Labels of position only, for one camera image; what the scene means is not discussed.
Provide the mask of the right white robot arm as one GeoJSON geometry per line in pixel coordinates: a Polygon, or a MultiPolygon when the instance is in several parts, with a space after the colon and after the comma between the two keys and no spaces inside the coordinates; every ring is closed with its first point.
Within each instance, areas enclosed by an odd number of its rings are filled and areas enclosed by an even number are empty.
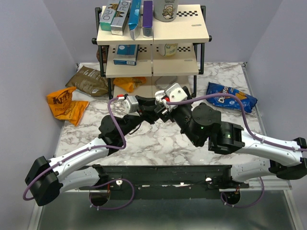
{"type": "Polygon", "coordinates": [[[195,108],[189,92],[174,83],[167,90],[155,93],[157,113],[163,121],[171,120],[192,144],[216,154],[250,154],[260,159],[245,164],[232,165],[221,175],[223,186],[230,188],[249,179],[276,175],[284,180],[298,180],[307,174],[307,160],[302,156],[307,149],[305,139],[279,140],[253,133],[250,128],[223,122],[221,112],[205,103],[195,108]]]}

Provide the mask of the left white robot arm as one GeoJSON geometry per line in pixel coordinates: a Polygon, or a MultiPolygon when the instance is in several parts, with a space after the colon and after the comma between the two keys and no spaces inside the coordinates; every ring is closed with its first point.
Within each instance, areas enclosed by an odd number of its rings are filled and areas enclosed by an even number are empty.
{"type": "Polygon", "coordinates": [[[106,177],[85,166],[125,149],[128,133],[144,121],[154,124],[158,119],[155,108],[155,98],[124,95],[111,99],[107,104],[109,114],[101,121],[98,137],[60,157],[48,160],[41,156],[34,161],[25,178],[23,199],[34,200],[41,207],[67,190],[84,186],[102,189],[106,177]]]}

